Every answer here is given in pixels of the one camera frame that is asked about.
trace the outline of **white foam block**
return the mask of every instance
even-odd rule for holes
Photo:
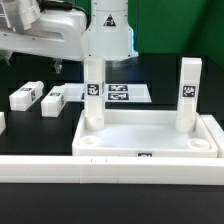
[[[0,135],[5,130],[5,116],[3,112],[0,112]]]
[[[28,82],[9,96],[11,110],[26,111],[43,95],[43,83]]]
[[[201,67],[200,58],[182,59],[176,120],[177,131],[188,133],[194,130]]]
[[[104,127],[105,60],[87,58],[84,61],[85,118],[89,130]]]
[[[67,103],[67,88],[55,86],[41,102],[43,117],[58,117],[63,107]]]

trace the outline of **white pillar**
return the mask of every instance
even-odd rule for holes
[[[87,58],[84,61],[85,122],[89,130],[104,128],[105,60]]]
[[[176,118],[176,130],[192,132],[198,101],[202,61],[200,58],[183,58]]]

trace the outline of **white platform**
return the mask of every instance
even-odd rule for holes
[[[73,141],[75,156],[122,157],[217,157],[218,148],[197,114],[195,131],[180,133],[175,130],[175,111],[106,110],[105,128],[89,131],[85,128],[84,112]],[[83,144],[88,137],[99,140]],[[188,141],[200,138],[210,143],[209,149],[190,149]]]

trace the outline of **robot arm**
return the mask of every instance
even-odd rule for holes
[[[36,0],[0,0],[0,49],[68,60],[88,54],[86,15],[77,10],[40,11]]]

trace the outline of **qr-like marker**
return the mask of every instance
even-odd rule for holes
[[[109,93],[108,100],[129,100],[129,95],[127,93]]]
[[[50,96],[60,96],[61,93],[51,93]]]
[[[34,101],[34,100],[36,99],[35,91],[33,91],[33,92],[31,93],[31,99],[32,99],[32,101]]]
[[[61,97],[61,107],[63,107],[64,103],[65,103],[65,100],[64,100],[64,96],[62,95],[62,97]]]
[[[109,91],[127,92],[128,86],[127,85],[109,85]]]
[[[196,96],[196,86],[183,86],[182,97],[194,98]]]
[[[99,96],[100,85],[99,84],[87,84],[88,96]]]
[[[138,157],[152,157],[152,153],[151,152],[150,153],[145,153],[145,152],[138,153]]]
[[[32,88],[22,88],[20,91],[29,92]]]

